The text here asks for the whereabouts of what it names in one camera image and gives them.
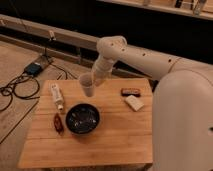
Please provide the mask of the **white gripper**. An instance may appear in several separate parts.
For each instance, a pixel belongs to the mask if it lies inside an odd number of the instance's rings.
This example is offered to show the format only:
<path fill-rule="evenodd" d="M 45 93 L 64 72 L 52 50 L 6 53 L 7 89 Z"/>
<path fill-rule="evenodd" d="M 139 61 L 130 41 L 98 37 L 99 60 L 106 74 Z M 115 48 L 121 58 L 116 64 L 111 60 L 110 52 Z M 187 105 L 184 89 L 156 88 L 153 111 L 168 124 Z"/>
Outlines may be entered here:
<path fill-rule="evenodd" d="M 110 71 L 92 69 L 92 79 L 95 86 L 100 86 L 111 75 Z"/>

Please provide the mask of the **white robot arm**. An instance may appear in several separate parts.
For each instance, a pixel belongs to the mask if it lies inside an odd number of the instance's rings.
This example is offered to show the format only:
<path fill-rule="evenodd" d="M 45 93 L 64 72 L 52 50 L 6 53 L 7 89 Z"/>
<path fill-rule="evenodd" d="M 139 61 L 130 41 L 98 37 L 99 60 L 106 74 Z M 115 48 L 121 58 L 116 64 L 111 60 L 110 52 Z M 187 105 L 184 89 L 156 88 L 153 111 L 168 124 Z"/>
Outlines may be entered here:
<path fill-rule="evenodd" d="M 92 67 L 92 79 L 96 86 L 107 79 L 118 61 L 143 72 L 153 80 L 160 80 L 179 60 L 178 56 L 130 46 L 123 36 L 100 38 L 96 48 L 99 56 Z"/>

